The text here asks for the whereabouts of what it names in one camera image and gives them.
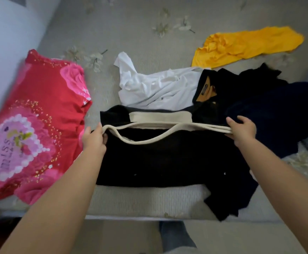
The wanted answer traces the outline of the person's right hand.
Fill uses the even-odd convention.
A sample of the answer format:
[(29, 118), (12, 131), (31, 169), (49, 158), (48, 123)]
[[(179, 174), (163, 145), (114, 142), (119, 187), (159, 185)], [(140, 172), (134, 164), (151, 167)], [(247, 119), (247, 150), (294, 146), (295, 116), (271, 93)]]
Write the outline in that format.
[(237, 122), (237, 129), (231, 133), (226, 133), (225, 136), (234, 141), (234, 144), (240, 148), (248, 142), (256, 139), (257, 128), (256, 125), (244, 116), (237, 116), (240, 123)]

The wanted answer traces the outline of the person's left hand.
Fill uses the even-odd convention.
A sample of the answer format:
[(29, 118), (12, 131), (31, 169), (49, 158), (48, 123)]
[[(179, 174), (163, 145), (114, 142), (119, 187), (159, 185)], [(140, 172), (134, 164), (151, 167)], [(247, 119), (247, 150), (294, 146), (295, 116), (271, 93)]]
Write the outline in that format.
[(87, 127), (82, 136), (84, 151), (87, 150), (101, 157), (103, 157), (106, 152), (107, 141), (108, 135), (106, 133), (97, 134), (97, 127), (95, 130), (92, 130), (91, 127)]

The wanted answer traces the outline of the black garment with cream trim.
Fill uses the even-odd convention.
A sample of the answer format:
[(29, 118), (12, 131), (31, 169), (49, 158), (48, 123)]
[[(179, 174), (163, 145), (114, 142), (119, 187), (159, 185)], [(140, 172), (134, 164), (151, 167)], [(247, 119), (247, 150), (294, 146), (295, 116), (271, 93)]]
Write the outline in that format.
[(167, 188), (205, 185), (204, 203), (223, 221), (248, 207), (258, 183), (213, 112), (139, 110), (121, 105), (100, 112), (108, 136), (96, 184)]

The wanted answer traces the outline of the person's right forearm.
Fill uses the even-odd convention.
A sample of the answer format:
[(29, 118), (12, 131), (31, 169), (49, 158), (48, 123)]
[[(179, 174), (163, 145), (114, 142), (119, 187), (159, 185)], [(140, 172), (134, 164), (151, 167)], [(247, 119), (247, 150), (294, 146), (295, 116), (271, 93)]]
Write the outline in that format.
[(232, 138), (271, 205), (308, 254), (308, 179), (256, 139)]

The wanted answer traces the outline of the person's left forearm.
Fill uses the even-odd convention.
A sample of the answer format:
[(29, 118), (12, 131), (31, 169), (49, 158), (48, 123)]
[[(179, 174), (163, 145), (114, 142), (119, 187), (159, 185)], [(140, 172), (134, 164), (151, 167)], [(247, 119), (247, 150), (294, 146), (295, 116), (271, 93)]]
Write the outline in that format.
[(0, 254), (70, 254), (88, 211), (106, 146), (88, 147), (28, 212)]

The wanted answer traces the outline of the black shirt with orange lining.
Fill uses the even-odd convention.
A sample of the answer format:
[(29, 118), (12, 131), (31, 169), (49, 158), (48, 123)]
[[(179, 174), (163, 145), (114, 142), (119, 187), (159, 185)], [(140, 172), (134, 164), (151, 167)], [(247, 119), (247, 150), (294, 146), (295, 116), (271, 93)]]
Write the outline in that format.
[(236, 102), (288, 85), (281, 71), (262, 63), (256, 69), (234, 74), (221, 68), (204, 69), (190, 107), (193, 122), (223, 125), (225, 112)]

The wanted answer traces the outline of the dark navy garment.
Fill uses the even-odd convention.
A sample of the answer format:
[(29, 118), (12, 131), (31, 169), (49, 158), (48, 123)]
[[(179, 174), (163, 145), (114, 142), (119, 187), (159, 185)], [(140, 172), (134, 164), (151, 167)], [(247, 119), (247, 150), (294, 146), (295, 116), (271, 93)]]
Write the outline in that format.
[(298, 152), (308, 138), (308, 82), (295, 82), (236, 102), (225, 117), (249, 118), (257, 127), (256, 138), (279, 158)]

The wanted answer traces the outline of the red floral pillow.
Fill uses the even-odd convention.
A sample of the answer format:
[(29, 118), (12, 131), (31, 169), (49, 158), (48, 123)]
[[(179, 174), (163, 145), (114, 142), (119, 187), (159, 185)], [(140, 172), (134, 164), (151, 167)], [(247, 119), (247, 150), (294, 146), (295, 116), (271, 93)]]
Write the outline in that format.
[(33, 205), (83, 149), (92, 99), (84, 69), (32, 49), (0, 110), (0, 200)]

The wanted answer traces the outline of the white shirt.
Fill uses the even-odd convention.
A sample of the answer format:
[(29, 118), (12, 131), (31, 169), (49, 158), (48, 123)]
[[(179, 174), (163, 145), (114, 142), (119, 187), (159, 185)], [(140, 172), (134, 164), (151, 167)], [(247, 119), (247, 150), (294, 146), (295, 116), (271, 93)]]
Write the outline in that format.
[(135, 70), (125, 52), (118, 54), (114, 65), (119, 68), (121, 104), (145, 110), (178, 111), (192, 106), (203, 71), (199, 67), (188, 67), (145, 75)]

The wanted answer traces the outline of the yellow garment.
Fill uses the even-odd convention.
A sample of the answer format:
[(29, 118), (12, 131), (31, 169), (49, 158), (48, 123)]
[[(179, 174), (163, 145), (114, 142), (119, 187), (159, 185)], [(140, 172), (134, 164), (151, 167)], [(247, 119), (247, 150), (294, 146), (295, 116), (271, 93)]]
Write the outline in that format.
[(191, 66), (213, 69), (259, 55), (291, 52), (303, 42), (304, 36), (289, 26), (215, 33), (195, 51)]

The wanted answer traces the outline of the grey floral bed sheet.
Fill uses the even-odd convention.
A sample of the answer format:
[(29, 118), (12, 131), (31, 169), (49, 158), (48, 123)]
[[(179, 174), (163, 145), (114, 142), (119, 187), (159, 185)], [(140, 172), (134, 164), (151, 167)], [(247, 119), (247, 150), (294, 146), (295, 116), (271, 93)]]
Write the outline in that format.
[(152, 74), (191, 65), (194, 52), (218, 32), (290, 26), (304, 35), (290, 54), (258, 56), (229, 64), (240, 73), (261, 63), (282, 71), (288, 82), (308, 71), (308, 0), (26, 0), (26, 7), (0, 0), (0, 108), (19, 63), (29, 50), (60, 58), (72, 47), (103, 53), (101, 72), (86, 70), (93, 104), (86, 124), (119, 104), (119, 70), (114, 61), (126, 52), (135, 69)]

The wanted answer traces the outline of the person's leg in jeans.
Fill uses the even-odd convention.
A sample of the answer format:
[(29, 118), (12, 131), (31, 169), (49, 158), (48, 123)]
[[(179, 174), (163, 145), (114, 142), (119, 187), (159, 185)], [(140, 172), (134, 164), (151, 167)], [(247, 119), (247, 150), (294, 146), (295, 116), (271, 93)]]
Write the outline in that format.
[(183, 221), (160, 221), (159, 232), (161, 235), (163, 253), (168, 253), (182, 247), (197, 248), (188, 234)]

